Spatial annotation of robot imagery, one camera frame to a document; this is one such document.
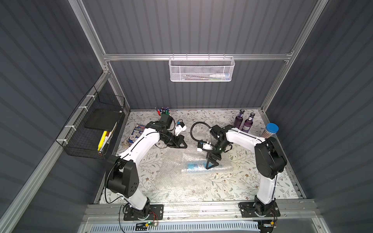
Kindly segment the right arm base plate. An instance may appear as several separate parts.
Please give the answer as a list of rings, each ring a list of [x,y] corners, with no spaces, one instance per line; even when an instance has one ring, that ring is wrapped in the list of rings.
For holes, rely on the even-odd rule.
[[[250,217],[280,217],[280,211],[276,201],[269,204],[262,204],[261,202],[240,202],[238,207],[243,218]]]

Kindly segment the yellow highlighter marker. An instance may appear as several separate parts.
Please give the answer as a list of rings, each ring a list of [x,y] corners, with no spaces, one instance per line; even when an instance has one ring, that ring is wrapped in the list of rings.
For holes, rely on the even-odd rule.
[[[98,144],[98,149],[97,149],[97,151],[100,151],[100,150],[101,150],[101,148],[102,148],[102,146],[103,146],[103,144],[104,144],[104,142],[105,142],[105,139],[106,139],[106,135],[107,135],[107,133],[108,133],[108,131],[104,131],[104,132],[103,132],[102,137],[101,137],[101,139],[100,139],[100,142],[99,142],[99,144]]]

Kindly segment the clear bubble wrap sheet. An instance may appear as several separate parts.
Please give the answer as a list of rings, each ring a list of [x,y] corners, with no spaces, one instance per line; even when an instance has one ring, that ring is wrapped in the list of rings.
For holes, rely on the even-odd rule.
[[[203,172],[187,172],[188,163],[207,163],[203,155],[186,152],[167,156],[149,187],[148,197],[172,210],[196,216],[202,202],[223,201],[225,192],[231,191],[230,178],[235,175],[230,161]]]

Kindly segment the blue-lidded pencil tube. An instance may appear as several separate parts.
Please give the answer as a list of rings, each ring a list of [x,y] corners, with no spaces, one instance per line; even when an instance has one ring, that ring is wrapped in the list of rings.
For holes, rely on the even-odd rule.
[[[270,138],[271,136],[275,135],[278,131],[278,125],[276,125],[275,123],[268,123],[260,137]]]

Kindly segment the blue children's book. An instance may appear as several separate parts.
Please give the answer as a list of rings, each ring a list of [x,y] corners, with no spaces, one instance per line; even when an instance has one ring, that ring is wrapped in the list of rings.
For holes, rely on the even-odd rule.
[[[140,138],[140,136],[143,134],[144,130],[144,125],[137,124],[127,139],[127,145],[130,147],[133,143],[135,143],[137,139]]]

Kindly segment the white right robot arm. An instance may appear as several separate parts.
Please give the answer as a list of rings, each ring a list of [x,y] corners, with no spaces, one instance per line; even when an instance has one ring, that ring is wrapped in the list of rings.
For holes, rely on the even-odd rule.
[[[287,165],[287,160],[278,141],[273,137],[253,136],[232,125],[223,128],[215,125],[210,128],[210,134],[215,139],[215,143],[203,140],[198,142],[198,149],[207,152],[206,169],[217,167],[221,160],[221,154],[227,152],[226,148],[233,144],[238,144],[253,152],[256,169],[260,174],[260,184],[254,197],[252,209],[259,217],[274,214],[277,178]]]

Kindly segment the purple bottle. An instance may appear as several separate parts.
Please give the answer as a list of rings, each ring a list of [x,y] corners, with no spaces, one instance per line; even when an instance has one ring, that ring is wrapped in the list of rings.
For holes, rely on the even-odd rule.
[[[253,119],[255,117],[255,113],[251,112],[247,120],[244,122],[242,126],[242,131],[248,133],[253,125]]]
[[[243,115],[244,115],[244,112],[245,110],[244,109],[241,109],[238,113],[238,115],[235,117],[235,120],[234,120],[234,128],[240,128],[242,122],[243,122]]]

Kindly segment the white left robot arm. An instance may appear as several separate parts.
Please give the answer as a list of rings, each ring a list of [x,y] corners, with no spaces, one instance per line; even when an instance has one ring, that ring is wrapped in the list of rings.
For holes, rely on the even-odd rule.
[[[186,130],[186,125],[181,121],[176,124],[174,132],[171,132],[173,122],[170,115],[162,115],[158,121],[149,122],[140,137],[126,151],[119,156],[112,155],[107,160],[105,188],[120,194],[134,217],[145,219],[150,212],[149,198],[138,190],[138,166],[144,156],[158,141],[164,142],[168,148],[187,148],[184,136],[180,134]]]

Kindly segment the blue glass bottle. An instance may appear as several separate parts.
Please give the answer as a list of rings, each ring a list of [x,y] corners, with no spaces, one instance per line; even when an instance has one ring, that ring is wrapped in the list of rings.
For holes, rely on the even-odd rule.
[[[187,172],[203,172],[206,170],[206,163],[188,163]]]

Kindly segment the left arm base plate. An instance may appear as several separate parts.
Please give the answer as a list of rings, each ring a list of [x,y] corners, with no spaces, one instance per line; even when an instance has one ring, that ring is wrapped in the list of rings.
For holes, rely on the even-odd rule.
[[[121,210],[124,221],[135,221],[135,220],[162,220],[164,214],[164,205],[162,204],[150,204],[145,205],[143,210],[137,210],[130,206],[125,206]]]

